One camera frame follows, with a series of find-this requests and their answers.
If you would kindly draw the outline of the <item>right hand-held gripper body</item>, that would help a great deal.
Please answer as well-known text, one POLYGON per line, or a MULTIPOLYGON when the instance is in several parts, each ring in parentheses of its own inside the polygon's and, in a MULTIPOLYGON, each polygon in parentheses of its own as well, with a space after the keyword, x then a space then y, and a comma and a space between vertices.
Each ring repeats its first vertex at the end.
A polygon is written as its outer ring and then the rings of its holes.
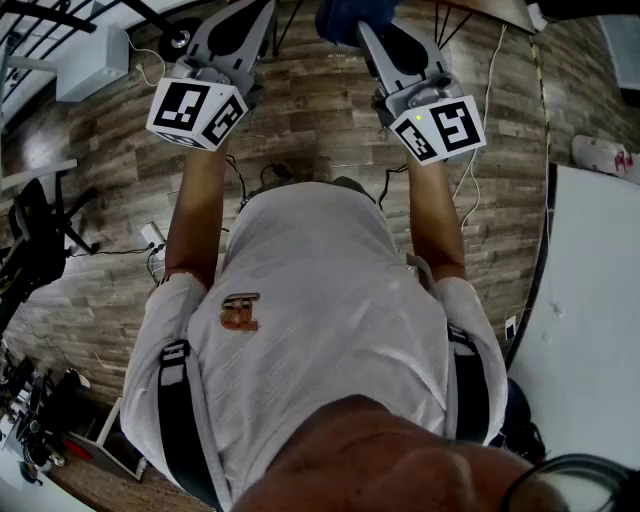
POLYGON ((424 166, 486 144, 474 98, 463 94, 432 37, 394 20, 383 28, 360 21, 357 39, 378 82, 372 107, 417 163, 424 166))

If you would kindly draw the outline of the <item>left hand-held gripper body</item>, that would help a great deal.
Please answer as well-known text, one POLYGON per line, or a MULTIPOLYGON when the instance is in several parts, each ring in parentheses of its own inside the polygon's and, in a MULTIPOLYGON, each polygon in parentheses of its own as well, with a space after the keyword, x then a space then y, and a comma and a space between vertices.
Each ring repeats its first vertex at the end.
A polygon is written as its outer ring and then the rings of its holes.
POLYGON ((147 130, 174 144, 218 149, 255 106, 255 68, 275 22, 274 1, 237 1, 202 21, 157 85, 147 130))

